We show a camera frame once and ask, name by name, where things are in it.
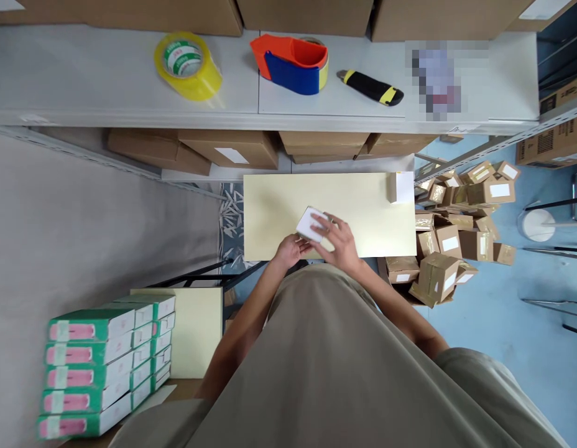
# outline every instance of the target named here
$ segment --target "white sticker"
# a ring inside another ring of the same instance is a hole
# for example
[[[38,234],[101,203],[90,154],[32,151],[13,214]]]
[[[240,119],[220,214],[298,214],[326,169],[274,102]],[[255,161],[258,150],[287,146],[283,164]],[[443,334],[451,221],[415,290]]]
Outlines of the white sticker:
[[[510,196],[510,186],[508,184],[490,185],[489,194],[491,197]]]
[[[241,163],[249,165],[249,162],[245,157],[241,155],[239,151],[233,148],[214,148],[224,157],[229,159],[232,163]]]
[[[442,250],[444,252],[456,249],[457,247],[458,247],[458,236],[453,236],[452,238],[447,238],[444,241],[442,241]]]
[[[533,3],[523,12],[522,20],[550,20],[571,0],[533,0]]]
[[[446,279],[446,281],[444,282],[444,291],[447,291],[448,288],[450,288],[456,280],[456,273],[452,274],[450,277],[448,277]]]
[[[23,5],[15,0],[0,0],[0,11],[21,11]]]
[[[457,283],[467,283],[469,281],[469,279],[473,276],[474,276],[474,274],[465,274],[464,276],[459,278]]]
[[[510,177],[511,180],[514,180],[514,178],[517,177],[517,174],[519,173],[511,165],[505,165],[504,168],[502,168],[502,172]]]

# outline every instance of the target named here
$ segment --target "packing tape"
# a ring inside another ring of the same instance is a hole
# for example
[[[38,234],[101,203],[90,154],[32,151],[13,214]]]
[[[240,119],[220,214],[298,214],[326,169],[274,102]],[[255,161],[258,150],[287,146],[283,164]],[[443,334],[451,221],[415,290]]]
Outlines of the packing tape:
[[[154,63],[162,79],[188,100],[209,100],[222,85],[208,46],[190,32],[167,34],[156,46]]]

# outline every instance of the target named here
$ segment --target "black metal bar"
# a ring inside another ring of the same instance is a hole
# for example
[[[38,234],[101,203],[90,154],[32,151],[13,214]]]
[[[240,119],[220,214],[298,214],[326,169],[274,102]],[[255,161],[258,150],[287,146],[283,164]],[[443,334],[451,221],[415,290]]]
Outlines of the black metal bar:
[[[562,324],[562,328],[577,333],[577,328],[571,327],[570,325]]]
[[[539,208],[558,207],[560,205],[570,205],[574,203],[577,203],[577,198],[566,199],[564,201],[550,202],[546,204],[532,205],[531,207],[525,207],[525,211],[528,212],[529,210],[538,210]]]

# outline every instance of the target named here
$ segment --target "floor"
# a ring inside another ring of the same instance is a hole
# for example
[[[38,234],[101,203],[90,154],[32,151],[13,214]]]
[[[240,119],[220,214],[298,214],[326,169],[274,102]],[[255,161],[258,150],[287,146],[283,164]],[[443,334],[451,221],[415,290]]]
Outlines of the floor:
[[[47,321],[214,263],[219,205],[0,136],[0,448],[50,445],[35,440]]]
[[[487,141],[486,136],[466,136],[457,144],[435,141],[423,150],[433,157],[452,159]],[[514,163],[515,148],[510,147],[489,158],[492,162]],[[416,159],[418,166],[426,162]],[[552,202],[570,198],[570,177],[577,166],[550,171],[521,167],[516,184],[517,201],[503,205],[494,221],[503,243],[518,248],[536,247],[518,230],[522,209],[536,201]],[[235,207],[228,206],[221,218],[222,254],[240,257],[242,238],[242,185],[224,184],[224,191],[237,193]],[[570,208],[550,209],[558,222],[570,220]],[[557,229],[552,244],[577,243],[577,229]],[[366,260],[373,265],[374,260]],[[577,335],[562,329],[563,315],[527,305],[521,298],[577,300],[577,260],[518,250],[513,266],[471,262],[479,268],[467,285],[457,288],[452,303],[432,310],[418,310],[454,347],[468,347],[504,362],[526,393],[535,401],[572,447],[577,447]],[[239,261],[225,272],[241,272]],[[251,292],[259,273],[236,288],[238,301]]]

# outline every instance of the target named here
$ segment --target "brown cardboard box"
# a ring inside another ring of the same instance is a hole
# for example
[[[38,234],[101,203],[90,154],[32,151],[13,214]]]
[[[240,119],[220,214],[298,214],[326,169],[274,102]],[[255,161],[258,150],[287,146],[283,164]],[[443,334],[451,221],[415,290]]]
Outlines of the brown cardboard box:
[[[483,182],[469,185],[467,188],[469,205],[514,202],[515,200],[514,182],[509,180]]]
[[[519,177],[520,170],[515,165],[509,164],[507,161],[502,161],[494,165],[496,176],[505,178],[506,180],[516,181]]]
[[[380,0],[371,40],[489,40],[516,20],[531,0]]]
[[[425,210],[415,211],[415,230],[416,231],[428,231],[433,230],[433,218],[434,214],[426,212]]]
[[[479,270],[474,266],[471,266],[466,261],[461,261],[461,264],[458,266],[458,271],[456,272],[456,284],[467,283],[478,272]]]
[[[436,233],[433,230],[417,233],[417,259],[421,260],[434,252],[440,252]]]
[[[245,28],[363,37],[373,0],[238,0]]]
[[[486,232],[491,233],[494,241],[497,241],[500,239],[500,232],[498,232],[498,227],[496,227],[496,223],[494,223],[494,220],[492,219],[492,217],[486,216],[483,218],[477,218],[477,219],[475,219],[475,221],[473,223],[474,223],[474,226],[477,229],[479,229],[479,231],[486,231]]]
[[[433,308],[454,290],[459,264],[460,259],[437,252],[421,261],[417,283],[430,300],[428,307]]]
[[[218,166],[278,169],[278,153],[264,131],[182,129],[178,139]]]
[[[436,137],[427,134],[371,134],[367,139],[367,153],[407,156],[421,151]]]
[[[494,240],[489,232],[460,231],[463,258],[475,261],[494,261]]]
[[[211,162],[181,143],[175,129],[112,129],[108,149],[164,169],[210,174]]]
[[[419,264],[414,256],[385,257],[390,283],[411,283],[419,275]]]
[[[291,156],[356,156],[367,133],[325,133],[280,131],[284,149]]]
[[[463,257],[461,243],[458,239],[458,226],[436,227],[436,239],[438,240],[440,253],[458,259]]]
[[[562,14],[564,14],[572,5],[577,3],[577,0],[567,0],[565,6],[562,7],[556,14],[551,16],[549,19],[544,20],[526,20],[518,18],[510,25],[506,31],[535,31],[540,32],[545,30],[553,21],[559,18]]]
[[[517,254],[517,248],[502,243],[494,243],[494,261],[512,266]]]
[[[495,172],[494,167],[488,161],[484,161],[462,173],[460,178],[465,184],[480,184]]]

